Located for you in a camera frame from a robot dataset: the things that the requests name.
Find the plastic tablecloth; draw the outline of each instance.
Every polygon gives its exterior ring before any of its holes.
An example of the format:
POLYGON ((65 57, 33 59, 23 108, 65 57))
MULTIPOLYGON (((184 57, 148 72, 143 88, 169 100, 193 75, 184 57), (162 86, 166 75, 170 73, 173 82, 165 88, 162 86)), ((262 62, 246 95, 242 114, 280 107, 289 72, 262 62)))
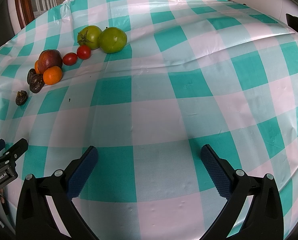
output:
POLYGON ((100 239, 198 239, 225 204, 199 159, 208 143, 235 169, 274 175, 286 236, 298 221, 298 34, 227 0, 66 0, 0 48, 0 138, 29 143, 7 187, 14 217, 25 175, 94 145, 73 202, 100 239), (87 25, 123 29, 127 46, 64 65, 17 106, 39 54, 75 51, 87 25))

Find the brown wooden frame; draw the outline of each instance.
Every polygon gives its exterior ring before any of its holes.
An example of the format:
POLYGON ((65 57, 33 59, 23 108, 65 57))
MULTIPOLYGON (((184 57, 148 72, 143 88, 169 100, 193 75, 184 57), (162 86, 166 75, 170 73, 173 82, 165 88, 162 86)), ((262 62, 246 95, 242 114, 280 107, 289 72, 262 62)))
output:
POLYGON ((35 17, 33 14, 31 0, 14 0, 15 9, 17 11, 18 20, 21 29, 32 22, 35 17))

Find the silver screw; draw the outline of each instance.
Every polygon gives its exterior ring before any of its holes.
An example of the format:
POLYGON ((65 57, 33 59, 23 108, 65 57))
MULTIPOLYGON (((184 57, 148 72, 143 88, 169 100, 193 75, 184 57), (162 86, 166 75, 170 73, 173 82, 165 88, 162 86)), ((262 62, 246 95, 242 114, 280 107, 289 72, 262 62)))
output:
POLYGON ((32 174, 28 174, 28 175, 26 176, 26 180, 30 180, 30 179, 32 179, 32 174))
POLYGON ((54 175, 56 177, 60 177, 62 174, 63 174, 63 171, 62 170, 57 170, 57 171, 54 172, 54 175))
POLYGON ((271 175, 270 173, 268 173, 266 176, 267 176, 268 179, 274 179, 274 176, 271 175))
POLYGON ((237 174, 238 176, 240 176, 240 177, 242 177, 242 176, 245 175, 245 173, 244 173, 243 170, 236 170, 236 174, 237 174))

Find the orange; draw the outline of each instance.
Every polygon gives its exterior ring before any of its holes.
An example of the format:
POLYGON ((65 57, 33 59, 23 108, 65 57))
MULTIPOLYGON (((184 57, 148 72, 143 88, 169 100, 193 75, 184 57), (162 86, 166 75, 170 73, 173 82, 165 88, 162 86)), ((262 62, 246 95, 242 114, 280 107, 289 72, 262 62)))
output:
POLYGON ((38 60, 34 64, 34 69, 36 70, 37 74, 40 74, 39 69, 38 69, 38 60))
POLYGON ((43 73, 43 81, 47 85, 54 85, 58 83, 62 78, 62 70, 58 66, 54 66, 51 68, 48 68, 43 73))

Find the cherry tomato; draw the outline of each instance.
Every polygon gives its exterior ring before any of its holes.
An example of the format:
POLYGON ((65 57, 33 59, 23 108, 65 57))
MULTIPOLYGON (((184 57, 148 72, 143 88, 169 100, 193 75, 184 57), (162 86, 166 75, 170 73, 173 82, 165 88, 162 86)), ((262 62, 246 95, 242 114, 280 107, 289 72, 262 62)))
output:
POLYGON ((80 59, 88 59, 91 56, 91 49, 87 45, 81 45, 77 49, 77 55, 80 59))
POLYGON ((67 66, 72 66, 77 62, 78 56, 74 52, 67 53, 62 61, 67 66))

